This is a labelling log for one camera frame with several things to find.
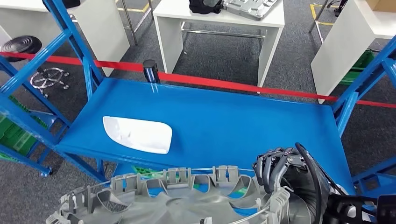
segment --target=black bag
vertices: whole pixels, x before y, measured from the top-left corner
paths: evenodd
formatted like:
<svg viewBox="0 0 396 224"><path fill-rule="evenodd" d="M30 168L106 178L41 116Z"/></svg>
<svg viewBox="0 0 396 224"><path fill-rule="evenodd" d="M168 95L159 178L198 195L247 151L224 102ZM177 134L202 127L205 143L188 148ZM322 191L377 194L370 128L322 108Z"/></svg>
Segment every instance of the black bag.
<svg viewBox="0 0 396 224"><path fill-rule="evenodd" d="M62 2L66 8L73 8L73 7L81 5L80 0L62 0Z"/></svg>
<svg viewBox="0 0 396 224"><path fill-rule="evenodd" d="M190 10L193 13L209 14L209 13L220 13L222 4L219 0L213 7L204 4L204 0L190 0Z"/></svg>

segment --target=black stanchion post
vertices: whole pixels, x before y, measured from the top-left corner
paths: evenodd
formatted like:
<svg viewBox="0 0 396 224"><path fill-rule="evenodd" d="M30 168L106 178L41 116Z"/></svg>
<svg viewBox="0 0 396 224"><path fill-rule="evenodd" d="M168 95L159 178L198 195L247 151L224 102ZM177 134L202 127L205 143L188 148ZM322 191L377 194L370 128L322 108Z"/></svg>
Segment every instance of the black stanchion post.
<svg viewBox="0 0 396 224"><path fill-rule="evenodd" d="M158 68L154 60L146 60L143 62L143 73L149 83L161 83L158 77Z"/></svg>

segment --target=white plastic part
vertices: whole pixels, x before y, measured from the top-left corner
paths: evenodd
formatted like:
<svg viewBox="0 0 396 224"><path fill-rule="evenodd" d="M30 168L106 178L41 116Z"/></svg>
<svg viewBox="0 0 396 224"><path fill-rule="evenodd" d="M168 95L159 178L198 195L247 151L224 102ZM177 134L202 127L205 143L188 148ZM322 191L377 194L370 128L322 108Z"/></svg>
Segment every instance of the white plastic part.
<svg viewBox="0 0 396 224"><path fill-rule="evenodd" d="M172 128L167 124L104 116L103 126L113 141L128 148L157 154L169 152Z"/></svg>

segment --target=metal chair leg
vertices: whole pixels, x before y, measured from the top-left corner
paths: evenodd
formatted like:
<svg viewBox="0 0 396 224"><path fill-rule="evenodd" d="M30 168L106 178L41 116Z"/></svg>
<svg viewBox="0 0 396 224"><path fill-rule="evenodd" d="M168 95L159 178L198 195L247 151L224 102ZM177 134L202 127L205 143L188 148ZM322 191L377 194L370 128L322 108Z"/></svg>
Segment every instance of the metal chair leg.
<svg viewBox="0 0 396 224"><path fill-rule="evenodd" d="M151 4L151 0L148 0L148 5L150 6L150 8L151 8L151 11L150 11L150 13L151 13L151 19L152 20L154 20L154 15L153 15L153 5Z"/></svg>
<svg viewBox="0 0 396 224"><path fill-rule="evenodd" d="M121 0L121 2L122 2L122 7L124 8L125 15L127 16L127 20L128 20L128 23L129 23L129 29L131 30L132 37L134 38L134 43L135 43L135 45L137 45L137 39L136 39L136 36L135 36L134 27L132 26L131 18L129 18L129 13L128 13L127 6L126 6L124 0Z"/></svg>
<svg viewBox="0 0 396 224"><path fill-rule="evenodd" d="M315 20L313 21L313 23L312 23L312 25L311 25L311 27L310 27L309 33L312 32L312 29L313 29L314 26L316 25L316 21L318 21L320 15L322 14L322 12L323 12L323 10L325 9L325 7L326 7L326 5L327 5L328 2L329 2L329 0L326 0L326 1L323 3L322 8L320 9L319 13L316 15L316 18L315 18Z"/></svg>

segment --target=blue shelf surface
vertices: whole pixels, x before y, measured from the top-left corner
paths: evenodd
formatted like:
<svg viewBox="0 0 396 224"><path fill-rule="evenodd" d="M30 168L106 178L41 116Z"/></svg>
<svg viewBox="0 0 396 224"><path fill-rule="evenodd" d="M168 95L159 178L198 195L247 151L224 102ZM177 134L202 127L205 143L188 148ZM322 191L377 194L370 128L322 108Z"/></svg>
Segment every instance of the blue shelf surface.
<svg viewBox="0 0 396 224"><path fill-rule="evenodd" d="M173 131L168 154L133 150L112 141L102 118L159 121ZM303 144L349 194L347 160L328 105L105 78L57 149L137 166L251 168L258 154Z"/></svg>

